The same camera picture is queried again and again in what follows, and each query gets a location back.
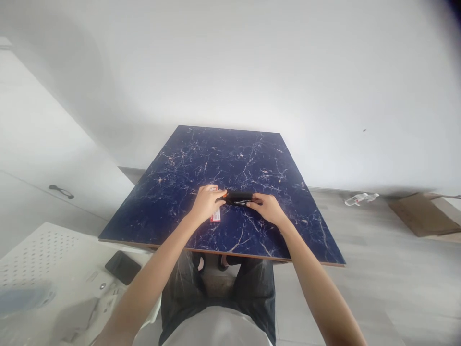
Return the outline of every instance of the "red and white box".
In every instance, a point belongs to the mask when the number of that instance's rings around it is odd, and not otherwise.
[[[215,187],[211,188],[211,191],[216,191],[217,189]],[[221,210],[217,210],[216,212],[213,213],[210,217],[211,222],[221,222]]]

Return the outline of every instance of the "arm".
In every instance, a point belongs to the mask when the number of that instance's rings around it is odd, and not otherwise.
[[[216,199],[226,191],[210,191],[216,185],[199,189],[191,212],[184,217],[123,295],[95,346],[128,346],[148,317],[165,287],[176,261],[189,238],[225,201]]]
[[[254,194],[247,206],[256,210],[282,233],[293,261],[307,305],[325,343],[365,346],[365,338],[346,301],[322,265],[285,215],[274,196]]]

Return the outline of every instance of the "hand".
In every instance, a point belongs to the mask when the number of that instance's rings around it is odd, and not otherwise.
[[[188,214],[188,216],[190,216],[192,220],[197,221],[198,224],[202,224],[204,221],[209,219],[220,206],[226,204],[226,201],[220,200],[216,202],[216,199],[224,196],[227,193],[227,190],[211,191],[212,188],[217,189],[218,186],[208,184],[198,189],[194,205]]]
[[[256,210],[263,218],[277,227],[289,221],[274,196],[254,193],[253,200],[254,202],[247,203],[246,206]]]

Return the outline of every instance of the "cabinet handle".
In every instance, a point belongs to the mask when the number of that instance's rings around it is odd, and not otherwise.
[[[71,194],[69,191],[67,190],[64,190],[64,189],[60,189],[59,187],[57,187],[56,185],[50,185],[48,186],[48,188],[50,190],[57,190],[59,192],[61,192],[63,195],[67,196],[68,199],[72,199],[74,198],[75,196],[73,194]]]

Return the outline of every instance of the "person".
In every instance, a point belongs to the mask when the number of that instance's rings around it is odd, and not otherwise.
[[[184,247],[203,222],[225,204],[227,191],[199,189],[191,211],[133,279],[95,345],[132,345],[162,294],[159,344],[275,346],[275,287],[272,262],[241,258],[228,299],[210,299],[199,274],[200,256]],[[345,300],[283,212],[276,198],[255,193],[247,204],[280,230],[305,300],[326,345],[366,345]]]

